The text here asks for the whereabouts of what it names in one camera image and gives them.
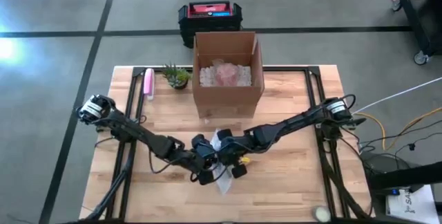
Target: succulent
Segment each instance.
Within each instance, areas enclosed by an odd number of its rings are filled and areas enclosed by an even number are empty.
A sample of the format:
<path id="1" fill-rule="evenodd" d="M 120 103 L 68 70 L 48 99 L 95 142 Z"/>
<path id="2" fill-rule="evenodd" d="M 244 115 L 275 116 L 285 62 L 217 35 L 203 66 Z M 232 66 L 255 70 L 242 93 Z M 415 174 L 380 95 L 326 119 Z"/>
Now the succulent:
<path id="1" fill-rule="evenodd" d="M 172 87 L 183 85 L 191 75 L 183 68 L 177 68 L 175 64 L 165 64 L 163 69 L 163 76 Z"/>

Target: black floor line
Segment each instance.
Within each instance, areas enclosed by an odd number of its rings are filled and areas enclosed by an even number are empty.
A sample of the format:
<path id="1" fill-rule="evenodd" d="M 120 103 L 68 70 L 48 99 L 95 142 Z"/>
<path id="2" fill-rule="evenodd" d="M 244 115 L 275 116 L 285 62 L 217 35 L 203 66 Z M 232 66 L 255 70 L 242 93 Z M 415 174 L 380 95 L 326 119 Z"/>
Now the black floor line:
<path id="1" fill-rule="evenodd" d="M 0 37 L 94 37 L 96 31 L 0 32 Z"/>
<path id="2" fill-rule="evenodd" d="M 408 32 L 410 26 L 368 26 L 368 27 L 306 27 L 306 28 L 244 28 L 258 34 L 290 33 L 346 33 L 346 32 Z M 180 30 L 107 30 L 104 37 L 148 37 L 155 35 L 179 35 Z M 96 31 L 50 31 L 50 32 L 0 32 L 0 37 L 94 37 Z"/>
<path id="3" fill-rule="evenodd" d="M 89 56 L 84 67 L 83 75 L 81 77 L 80 85 L 78 88 L 77 96 L 75 97 L 73 109 L 83 103 L 84 96 L 86 94 L 86 89 L 88 87 L 90 74 L 92 73 L 92 68 L 95 62 L 95 58 L 97 56 L 98 48 L 100 41 L 102 40 L 102 35 L 104 32 L 104 28 L 106 27 L 106 22 L 109 16 L 109 12 L 111 11 L 113 0 L 106 0 L 106 4 L 104 5 L 103 13 L 99 21 L 98 29 L 90 48 Z M 50 216 L 52 214 L 52 210 L 54 208 L 55 201 L 57 200 L 57 194 L 60 187 L 60 182 L 63 177 L 64 168 L 66 166 L 66 162 L 68 159 L 68 154 L 70 150 L 70 146 L 72 144 L 72 140 L 75 133 L 75 128 L 77 127 L 77 117 L 75 112 L 72 111 L 70 114 L 68 126 L 66 127 L 66 132 L 64 134 L 64 139 L 61 144 L 60 153 L 57 159 L 57 164 L 55 165 L 54 174 L 52 175 L 52 179 L 50 181 L 50 186 L 48 190 L 48 194 L 46 195 L 46 199 L 44 202 L 43 209 L 41 211 L 39 224 L 48 224 L 50 220 Z"/>

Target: pink object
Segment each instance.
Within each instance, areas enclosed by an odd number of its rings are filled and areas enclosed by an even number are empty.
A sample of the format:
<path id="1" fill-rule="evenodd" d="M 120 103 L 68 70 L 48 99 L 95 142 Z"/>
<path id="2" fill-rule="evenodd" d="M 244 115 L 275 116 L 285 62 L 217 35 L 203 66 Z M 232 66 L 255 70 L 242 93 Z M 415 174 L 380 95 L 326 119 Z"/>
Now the pink object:
<path id="1" fill-rule="evenodd" d="M 215 66 L 215 81 L 217 86 L 237 86 L 238 67 L 231 64 L 219 64 Z"/>
<path id="2" fill-rule="evenodd" d="M 152 68 L 146 69 L 144 74 L 144 88 L 143 93 L 147 95 L 148 100 L 153 99 L 153 91 L 155 87 L 155 72 Z"/>

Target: metal cart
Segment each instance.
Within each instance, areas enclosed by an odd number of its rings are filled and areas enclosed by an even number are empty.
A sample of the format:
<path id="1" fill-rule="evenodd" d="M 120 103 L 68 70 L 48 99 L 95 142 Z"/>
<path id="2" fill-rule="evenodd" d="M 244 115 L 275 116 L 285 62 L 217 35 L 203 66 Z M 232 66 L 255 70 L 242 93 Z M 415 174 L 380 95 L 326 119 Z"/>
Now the metal cart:
<path id="1" fill-rule="evenodd" d="M 424 65 L 442 51 L 442 0 L 392 0 L 393 11 L 404 9 L 414 31 L 419 51 L 414 62 Z"/>

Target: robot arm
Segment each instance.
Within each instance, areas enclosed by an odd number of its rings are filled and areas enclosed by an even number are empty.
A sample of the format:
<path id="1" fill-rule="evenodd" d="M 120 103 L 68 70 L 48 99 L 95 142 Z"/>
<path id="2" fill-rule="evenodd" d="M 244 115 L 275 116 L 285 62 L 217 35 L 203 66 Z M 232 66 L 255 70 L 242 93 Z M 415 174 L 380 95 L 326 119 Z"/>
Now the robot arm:
<path id="1" fill-rule="evenodd" d="M 201 185 L 212 183 L 210 168 L 221 162 L 233 165 L 235 178 L 247 173 L 240 158 L 247 153 L 264 153 L 287 134 L 312 124 L 322 124 L 325 135 L 335 135 L 332 130 L 343 124 L 360 124 L 354 121 L 342 98 L 327 99 L 321 105 L 276 124 L 263 124 L 244 131 L 243 136 L 234 137 L 229 129 L 220 131 L 221 148 L 215 151 L 202 134 L 192 139 L 192 149 L 171 136 L 159 136 L 130 120 L 115 107 L 115 102 L 103 95 L 93 95 L 77 109 L 77 116 L 85 124 L 108 127 L 120 142 L 139 140 L 147 145 L 155 156 L 172 165 L 179 165 L 197 175 Z"/>

